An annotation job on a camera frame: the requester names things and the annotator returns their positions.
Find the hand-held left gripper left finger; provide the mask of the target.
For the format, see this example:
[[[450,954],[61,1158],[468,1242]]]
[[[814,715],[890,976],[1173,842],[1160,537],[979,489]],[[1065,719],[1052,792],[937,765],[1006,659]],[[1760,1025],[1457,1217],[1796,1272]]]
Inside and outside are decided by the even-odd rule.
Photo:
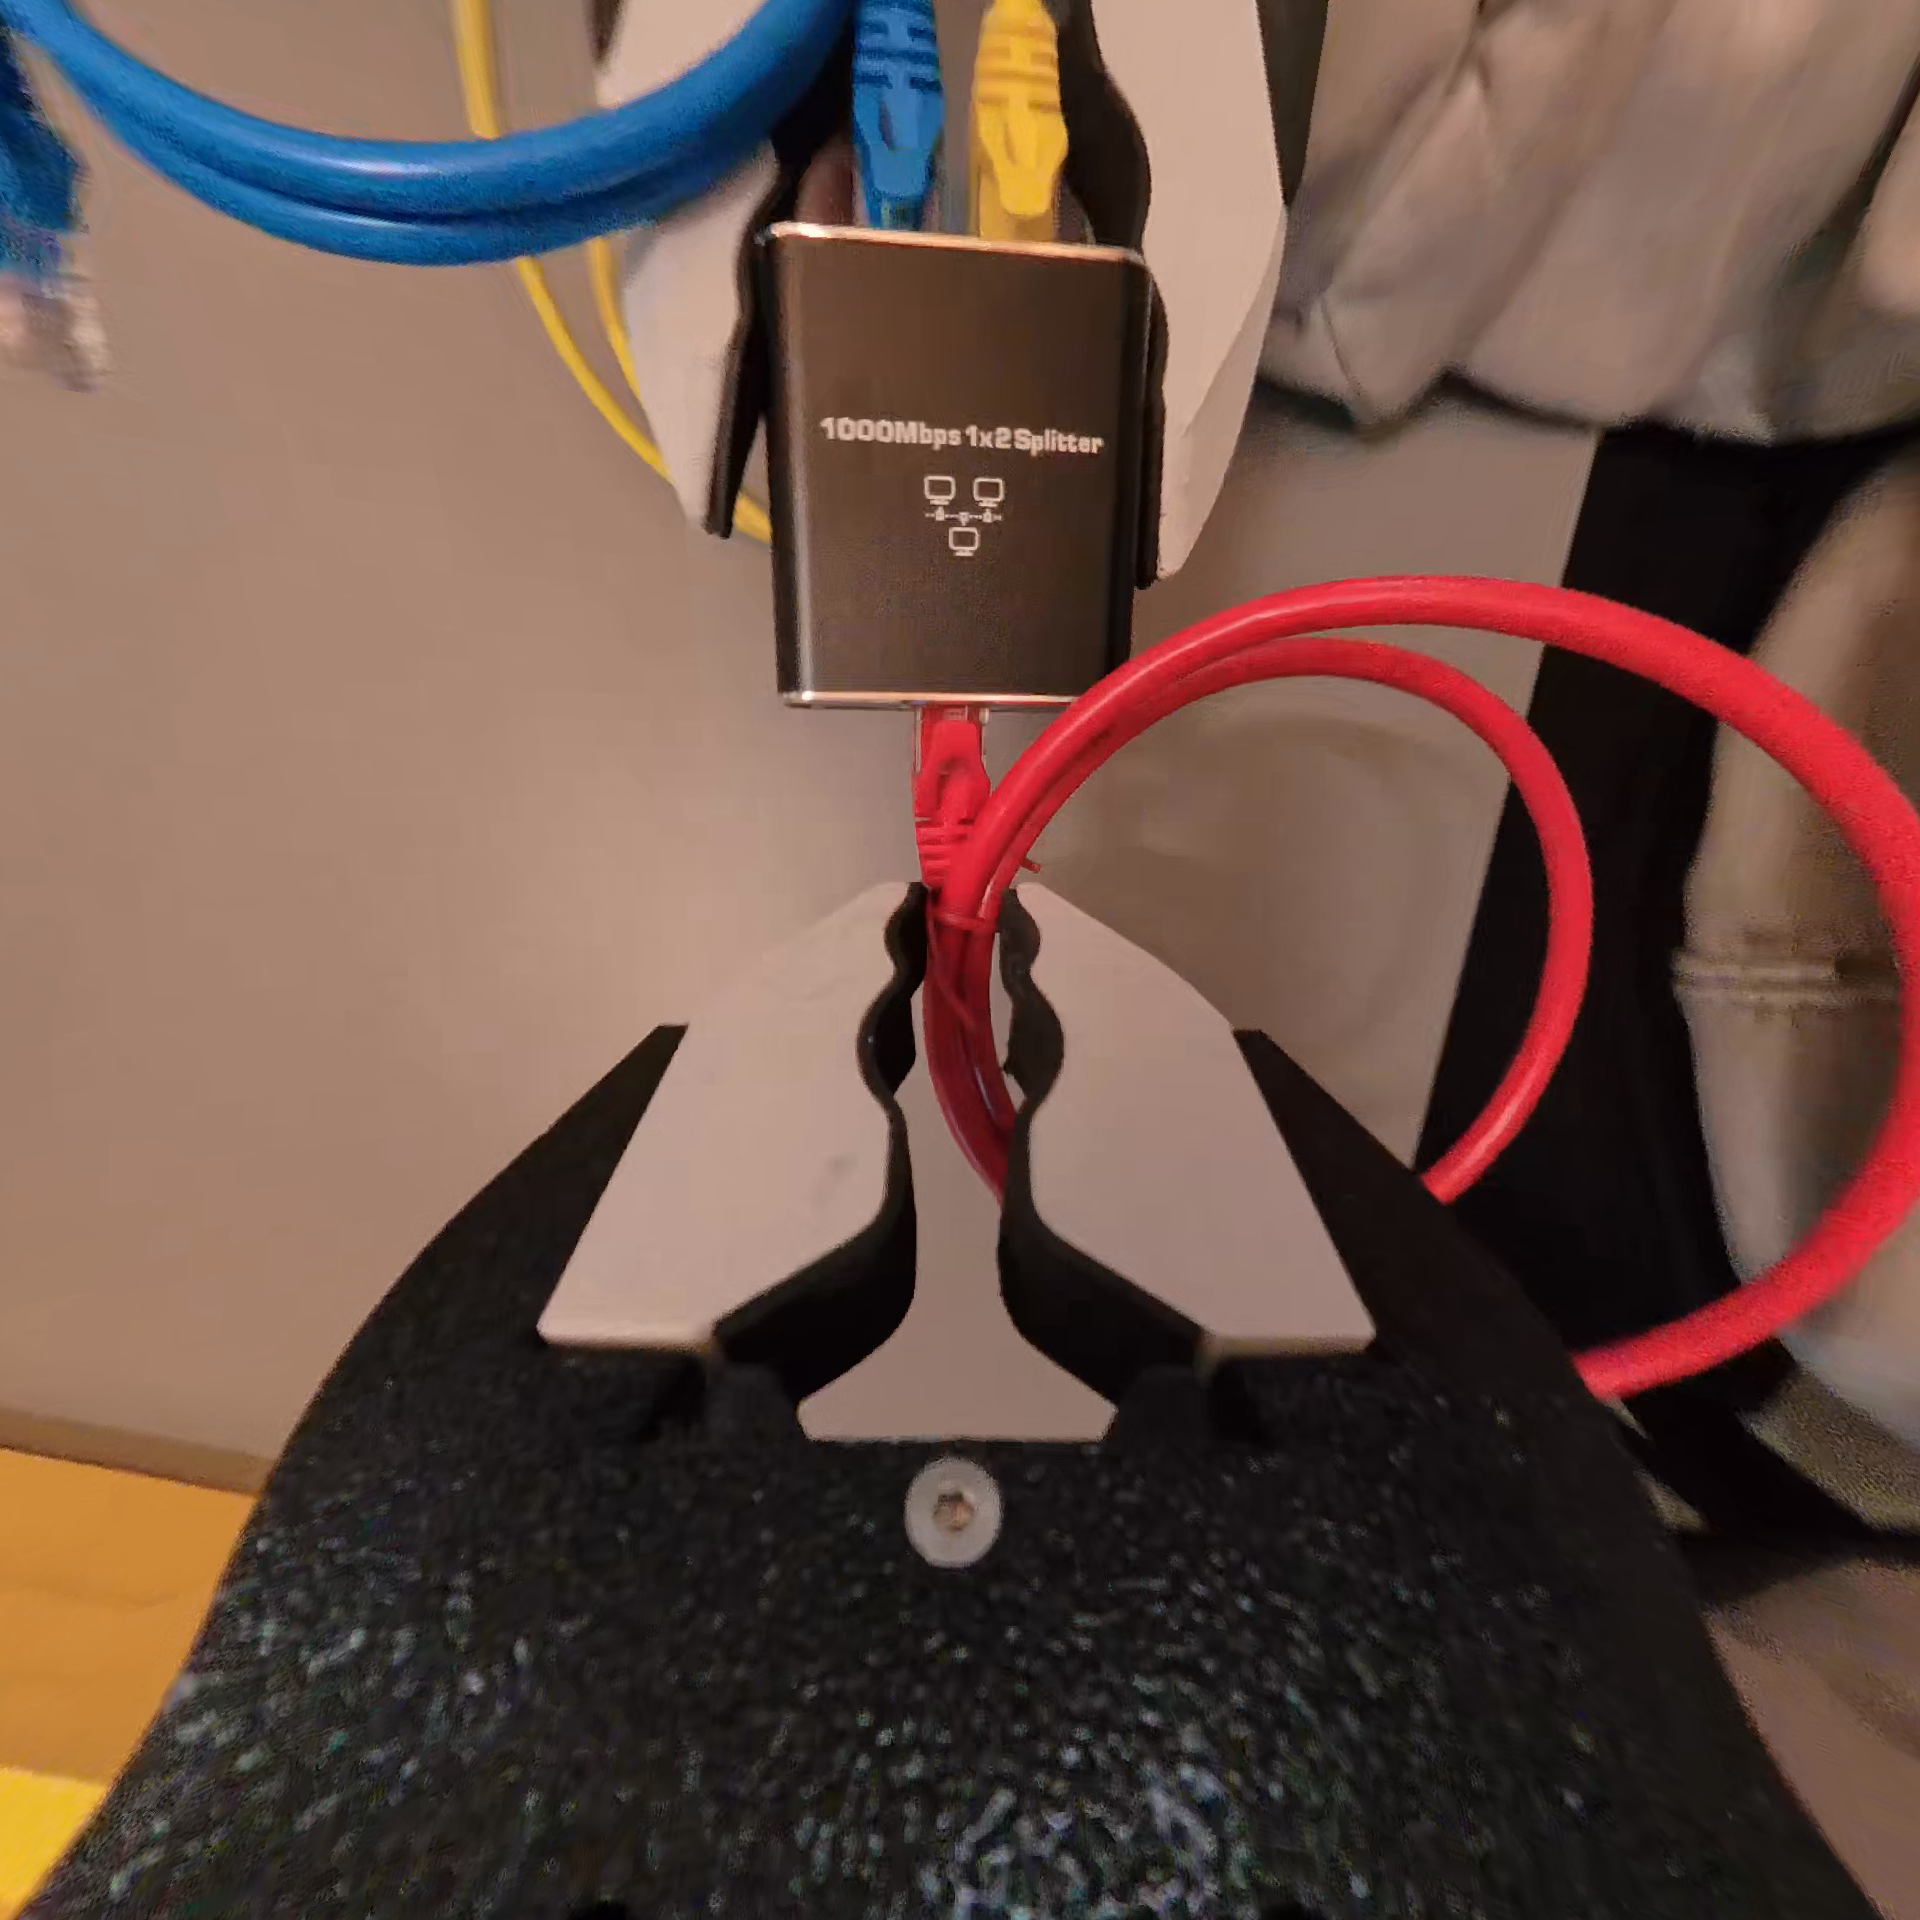
[[[762,1368],[792,1404],[885,1345],[918,1289],[897,1104],[918,989],[918,880],[871,884],[731,972],[668,1030],[537,1336]]]

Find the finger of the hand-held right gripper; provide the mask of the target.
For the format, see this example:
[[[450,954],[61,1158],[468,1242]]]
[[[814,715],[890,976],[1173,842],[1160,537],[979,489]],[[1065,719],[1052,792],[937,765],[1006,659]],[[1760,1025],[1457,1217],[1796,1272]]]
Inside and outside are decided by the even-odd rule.
[[[1174,575],[1223,486],[1280,284],[1287,201],[1257,2],[1095,2],[1108,77],[1144,132],[1139,253],[1160,292],[1160,530]]]
[[[639,411],[672,492],[707,536],[743,531],[737,492],[768,408],[758,236],[777,222],[850,222],[850,5],[804,91],[691,201],[620,240],[620,320]]]

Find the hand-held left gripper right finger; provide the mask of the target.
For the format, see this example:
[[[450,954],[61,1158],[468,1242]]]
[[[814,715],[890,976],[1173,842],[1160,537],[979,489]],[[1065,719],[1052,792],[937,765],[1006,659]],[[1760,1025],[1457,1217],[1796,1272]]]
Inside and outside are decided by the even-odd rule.
[[[1232,1022],[1164,960],[1022,884],[1002,902],[1002,1306],[1108,1404],[1237,1362],[1361,1356],[1372,1308]]]

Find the black ethernet splitter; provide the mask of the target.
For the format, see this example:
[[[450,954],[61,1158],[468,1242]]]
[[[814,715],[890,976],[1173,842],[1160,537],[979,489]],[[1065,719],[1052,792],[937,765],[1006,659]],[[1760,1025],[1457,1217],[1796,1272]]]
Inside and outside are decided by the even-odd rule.
[[[1135,251],[777,222],[758,239],[777,685],[1057,707],[1149,575]]]

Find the person's grey zip hoodie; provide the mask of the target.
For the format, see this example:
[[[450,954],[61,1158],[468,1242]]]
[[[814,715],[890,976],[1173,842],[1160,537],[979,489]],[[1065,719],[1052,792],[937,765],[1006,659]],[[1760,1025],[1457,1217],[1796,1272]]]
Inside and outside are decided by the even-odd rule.
[[[1851,732],[1918,801],[1918,455],[1851,492],[1753,659]],[[1671,966],[1715,1206],[1740,1282],[1856,1176],[1897,1050],[1876,892],[1806,789],[1718,732]],[[1749,1414],[1869,1525],[1918,1531],[1918,1222],[1786,1336],[1794,1375]]]

